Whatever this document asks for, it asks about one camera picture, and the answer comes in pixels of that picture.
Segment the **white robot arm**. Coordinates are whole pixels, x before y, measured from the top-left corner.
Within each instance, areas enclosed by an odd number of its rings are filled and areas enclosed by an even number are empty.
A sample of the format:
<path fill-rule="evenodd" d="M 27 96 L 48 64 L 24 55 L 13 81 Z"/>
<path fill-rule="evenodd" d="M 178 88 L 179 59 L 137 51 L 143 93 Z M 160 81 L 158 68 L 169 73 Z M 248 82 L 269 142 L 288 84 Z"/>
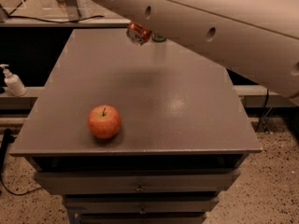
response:
<path fill-rule="evenodd" d="M 299 0 L 92 0 L 299 105 Z"/>

